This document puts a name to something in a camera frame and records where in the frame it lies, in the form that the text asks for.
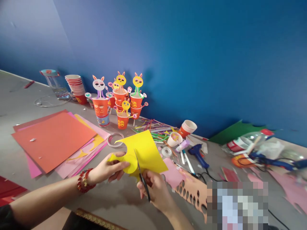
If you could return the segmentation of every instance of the green paper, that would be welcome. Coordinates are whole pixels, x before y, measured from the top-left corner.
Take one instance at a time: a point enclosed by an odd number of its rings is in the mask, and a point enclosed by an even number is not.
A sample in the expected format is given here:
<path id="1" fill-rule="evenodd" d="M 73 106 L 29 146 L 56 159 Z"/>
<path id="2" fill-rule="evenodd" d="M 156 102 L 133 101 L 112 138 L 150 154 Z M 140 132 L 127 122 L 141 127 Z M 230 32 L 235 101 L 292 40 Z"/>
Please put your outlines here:
<path id="1" fill-rule="evenodd" d="M 251 123 L 242 123 L 242 120 L 240 120 L 237 123 L 233 124 L 232 126 L 229 126 L 227 129 L 223 130 L 222 132 L 210 138 L 209 141 L 223 145 L 234 139 L 237 139 L 240 136 L 243 136 L 244 134 L 251 132 L 258 132 L 265 128 L 266 126 L 255 127 Z"/>

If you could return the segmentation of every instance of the hand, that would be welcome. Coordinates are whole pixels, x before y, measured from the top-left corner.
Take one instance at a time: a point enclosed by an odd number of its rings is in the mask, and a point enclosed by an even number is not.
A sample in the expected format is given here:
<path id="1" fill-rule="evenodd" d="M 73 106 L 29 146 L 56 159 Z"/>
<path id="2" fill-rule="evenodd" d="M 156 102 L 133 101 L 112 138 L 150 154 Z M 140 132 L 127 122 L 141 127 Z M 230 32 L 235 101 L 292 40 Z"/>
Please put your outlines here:
<path id="1" fill-rule="evenodd" d="M 150 170 L 143 172 L 144 180 L 147 183 L 151 203 L 159 209 L 164 215 L 168 215 L 176 209 L 176 204 L 171 197 L 162 176 Z M 141 199 L 147 196 L 145 187 L 141 181 L 138 182 L 137 188 L 140 190 Z"/>
<path id="2" fill-rule="evenodd" d="M 125 152 L 114 152 L 107 155 L 100 164 L 94 168 L 92 171 L 89 172 L 88 177 L 88 184 L 98 184 L 106 179 L 108 182 L 112 182 L 114 180 L 120 180 L 124 174 L 123 169 L 130 165 L 129 162 L 119 162 L 118 160 L 115 161 L 108 161 L 111 155 L 114 154 L 117 157 L 122 157 L 125 155 Z"/>

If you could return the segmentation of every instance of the stack of colored paper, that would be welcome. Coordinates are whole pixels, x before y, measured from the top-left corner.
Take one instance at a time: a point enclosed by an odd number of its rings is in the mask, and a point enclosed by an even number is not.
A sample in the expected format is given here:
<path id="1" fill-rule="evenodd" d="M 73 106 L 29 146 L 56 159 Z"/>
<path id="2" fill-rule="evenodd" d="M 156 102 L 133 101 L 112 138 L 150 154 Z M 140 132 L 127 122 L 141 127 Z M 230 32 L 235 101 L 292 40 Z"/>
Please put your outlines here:
<path id="1" fill-rule="evenodd" d="M 106 145 L 109 133 L 67 110 L 14 126 L 31 177 L 53 169 L 64 179 L 78 174 Z"/>

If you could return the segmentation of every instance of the glue stick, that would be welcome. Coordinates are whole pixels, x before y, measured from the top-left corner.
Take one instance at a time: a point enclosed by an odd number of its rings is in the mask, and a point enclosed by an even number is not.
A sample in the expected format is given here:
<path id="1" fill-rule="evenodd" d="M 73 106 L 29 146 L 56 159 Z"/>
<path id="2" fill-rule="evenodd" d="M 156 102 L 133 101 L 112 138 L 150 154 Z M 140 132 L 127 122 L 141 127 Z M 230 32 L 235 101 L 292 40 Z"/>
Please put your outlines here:
<path id="1" fill-rule="evenodd" d="M 190 141 L 189 141 L 189 140 L 183 141 L 183 142 L 176 148 L 176 152 L 182 151 L 183 149 L 185 149 L 186 147 L 188 147 L 189 144 L 190 144 Z"/>

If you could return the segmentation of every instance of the scissors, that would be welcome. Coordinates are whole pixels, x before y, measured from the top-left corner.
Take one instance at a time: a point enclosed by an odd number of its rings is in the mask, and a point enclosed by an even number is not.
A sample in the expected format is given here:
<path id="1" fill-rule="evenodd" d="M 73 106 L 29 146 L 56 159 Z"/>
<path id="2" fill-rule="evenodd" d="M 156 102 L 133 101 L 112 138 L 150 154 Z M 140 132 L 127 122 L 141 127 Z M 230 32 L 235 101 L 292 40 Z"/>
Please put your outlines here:
<path id="1" fill-rule="evenodd" d="M 137 158 L 137 162 L 138 162 L 137 152 L 135 151 L 135 149 L 134 149 L 134 153 L 135 153 L 135 157 Z M 142 176 L 142 172 L 141 172 L 141 168 L 140 168 L 140 164 L 139 163 L 138 163 L 138 170 L 140 171 L 140 179 L 143 182 L 145 190 L 147 192 L 147 199 L 150 202 L 150 195 L 149 195 L 148 186 L 147 186 L 147 183 L 144 180 L 144 177 Z"/>

